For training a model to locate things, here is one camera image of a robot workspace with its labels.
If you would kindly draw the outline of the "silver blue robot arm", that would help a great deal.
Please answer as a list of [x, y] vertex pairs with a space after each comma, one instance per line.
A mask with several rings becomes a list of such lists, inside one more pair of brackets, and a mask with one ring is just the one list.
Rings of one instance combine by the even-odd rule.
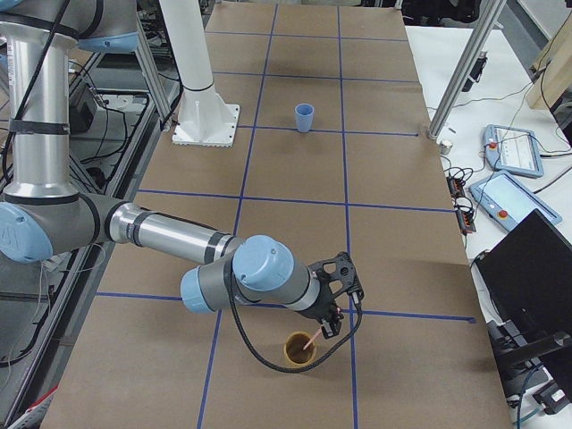
[[135, 51], [134, 2], [4, 1], [1, 33], [12, 109], [2, 161], [12, 174], [1, 204], [4, 255], [28, 263], [95, 242], [130, 242], [196, 263], [181, 281], [193, 312], [272, 299], [317, 321], [325, 338], [340, 332], [342, 313], [322, 264], [302, 264], [265, 235], [243, 240], [72, 184], [69, 53]]

